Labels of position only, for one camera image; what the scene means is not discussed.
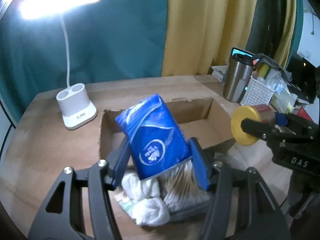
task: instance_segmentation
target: teal curtain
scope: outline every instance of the teal curtain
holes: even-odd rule
[[[297,53],[300,44],[301,34],[303,26],[303,0],[297,0],[296,20],[293,29],[293,36],[291,40],[291,46],[289,50],[288,60],[286,66],[288,66],[290,58],[293,53]]]
[[[161,76],[167,0],[102,0],[64,14],[70,84]],[[34,96],[66,87],[59,16],[23,20],[16,6],[0,23],[0,94],[18,121]]]

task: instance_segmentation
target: wall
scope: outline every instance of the wall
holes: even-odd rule
[[[303,8],[310,10],[311,5],[307,0],[303,0]],[[313,16],[314,20],[314,35],[312,32],[312,15],[311,13],[303,14],[303,27],[301,40],[298,48],[298,54],[306,58],[314,66],[320,65],[320,20],[318,17]]]

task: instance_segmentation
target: white lamp base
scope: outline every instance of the white lamp base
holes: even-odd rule
[[[88,97],[84,84],[75,84],[60,91],[56,99],[62,112],[64,125],[74,130],[97,116],[97,108]]]
[[[90,122],[97,116],[97,108],[90,101],[87,108],[73,114],[72,116],[62,116],[64,125],[68,130],[75,130],[80,126]]]

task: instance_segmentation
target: blue tissue pack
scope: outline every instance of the blue tissue pack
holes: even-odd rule
[[[158,94],[123,111],[116,122],[129,138],[140,179],[159,176],[191,158],[182,131]]]

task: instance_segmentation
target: lamp arm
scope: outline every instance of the lamp arm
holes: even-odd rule
[[[67,87],[70,87],[70,52],[69,52],[69,40],[66,25],[64,23],[63,14],[60,13],[60,22],[63,31],[64,41],[66,44],[66,54],[67,54]]]

